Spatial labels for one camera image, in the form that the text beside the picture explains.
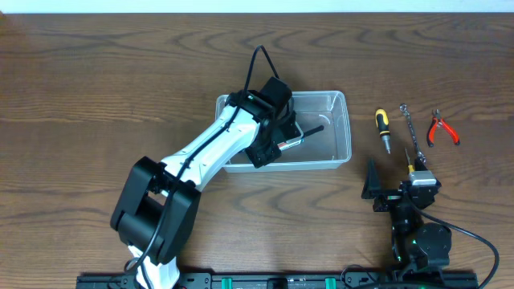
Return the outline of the thin black yellow screwdriver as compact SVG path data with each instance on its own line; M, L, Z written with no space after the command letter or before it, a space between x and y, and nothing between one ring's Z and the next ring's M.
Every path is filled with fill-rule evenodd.
M406 155L408 172L413 173L415 171L414 163L411 161L410 154L409 154L407 148L404 148L404 151L405 151L405 155Z

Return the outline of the blue white cardboard box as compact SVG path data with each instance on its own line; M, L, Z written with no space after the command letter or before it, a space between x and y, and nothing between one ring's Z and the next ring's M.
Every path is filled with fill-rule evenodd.
M304 131L297 122L294 122L290 125L288 134L285 136L285 138L285 141L278 143L278 147L281 151L285 151L300 145L304 139Z

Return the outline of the small black-handled hammer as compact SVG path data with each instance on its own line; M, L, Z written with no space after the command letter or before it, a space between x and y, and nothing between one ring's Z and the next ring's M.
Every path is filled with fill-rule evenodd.
M307 132L303 132L302 136L298 139L286 140L285 142L279 143L278 147L281 151L290 149L292 147L302 144L306 137L316 134L318 132L321 132L323 130L324 130L324 125L320 125L316 128L312 128L312 129L308 130Z

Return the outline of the yellow black stubby screwdriver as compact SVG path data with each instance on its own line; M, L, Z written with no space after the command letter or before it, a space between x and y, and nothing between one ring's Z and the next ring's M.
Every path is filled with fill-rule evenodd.
M388 154L391 154L391 143L390 143L390 127L389 127L389 117L386 114L386 111L382 108L379 108L375 112L375 122L377 129L379 131L379 136L384 143L385 150Z

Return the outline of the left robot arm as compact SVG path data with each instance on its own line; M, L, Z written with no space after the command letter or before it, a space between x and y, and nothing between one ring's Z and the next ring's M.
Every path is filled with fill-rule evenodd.
M219 118L182 150L156 162L142 157L130 170L111 227L135 256L129 272L143 288L171 288L176 257L189 238L202 190L237 153L255 168L281 156L277 135L292 129L292 92L229 95Z

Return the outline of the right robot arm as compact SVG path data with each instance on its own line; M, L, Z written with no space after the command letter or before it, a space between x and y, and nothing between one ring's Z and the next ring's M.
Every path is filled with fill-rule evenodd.
M422 210L434 203L440 187L434 174L420 160L415 160L406 181L401 181L396 189L384 189L374 161L368 162L361 197L373 200L375 212L390 215L392 251L398 262L391 276L397 281L441 271L449 264L450 229L424 222L421 215Z

